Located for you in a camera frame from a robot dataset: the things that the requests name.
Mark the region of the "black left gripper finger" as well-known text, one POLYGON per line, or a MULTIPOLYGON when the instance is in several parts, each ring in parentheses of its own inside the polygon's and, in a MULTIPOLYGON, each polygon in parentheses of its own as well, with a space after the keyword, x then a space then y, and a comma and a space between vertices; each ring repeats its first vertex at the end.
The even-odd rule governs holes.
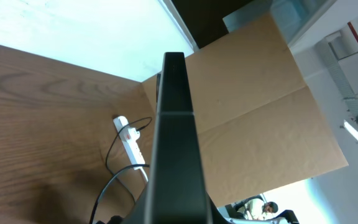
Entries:
POLYGON ((219 212, 206 191, 181 52, 164 55, 149 181, 129 223, 219 223, 219 212))

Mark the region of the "white USB charger adapter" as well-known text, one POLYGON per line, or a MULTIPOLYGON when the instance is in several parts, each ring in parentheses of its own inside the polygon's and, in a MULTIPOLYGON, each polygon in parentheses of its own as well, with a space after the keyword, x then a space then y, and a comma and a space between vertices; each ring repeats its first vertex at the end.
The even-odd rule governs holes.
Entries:
POLYGON ((140 138, 140 131, 138 131, 136 128, 127 128, 123 131, 123 133, 124 139, 127 142, 137 141, 140 138))

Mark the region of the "person in background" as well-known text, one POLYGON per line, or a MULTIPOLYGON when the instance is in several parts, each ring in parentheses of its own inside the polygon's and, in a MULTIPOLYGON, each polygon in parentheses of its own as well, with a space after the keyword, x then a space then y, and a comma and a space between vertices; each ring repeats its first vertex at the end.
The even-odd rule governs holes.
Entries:
POLYGON ((275 202, 265 202, 256 196, 241 201, 234 209, 246 220, 269 220, 278 212, 278 205, 275 202))

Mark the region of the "white power strip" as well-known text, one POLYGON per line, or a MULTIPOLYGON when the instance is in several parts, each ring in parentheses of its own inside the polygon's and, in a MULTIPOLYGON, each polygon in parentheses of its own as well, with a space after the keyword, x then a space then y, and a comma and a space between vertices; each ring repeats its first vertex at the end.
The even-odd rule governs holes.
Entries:
POLYGON ((136 130, 133 125, 129 124, 125 116, 114 118, 113 123, 119 132, 119 138, 131 164, 145 164, 144 157, 137 144, 137 140, 140 138, 140 132, 136 130))

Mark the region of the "brown cardboard panel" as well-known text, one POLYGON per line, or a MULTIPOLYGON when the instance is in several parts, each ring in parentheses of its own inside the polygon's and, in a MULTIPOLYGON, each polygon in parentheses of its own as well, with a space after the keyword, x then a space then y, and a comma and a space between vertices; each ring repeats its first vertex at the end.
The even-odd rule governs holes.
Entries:
POLYGON ((217 206, 347 166, 270 14, 185 60, 217 206))

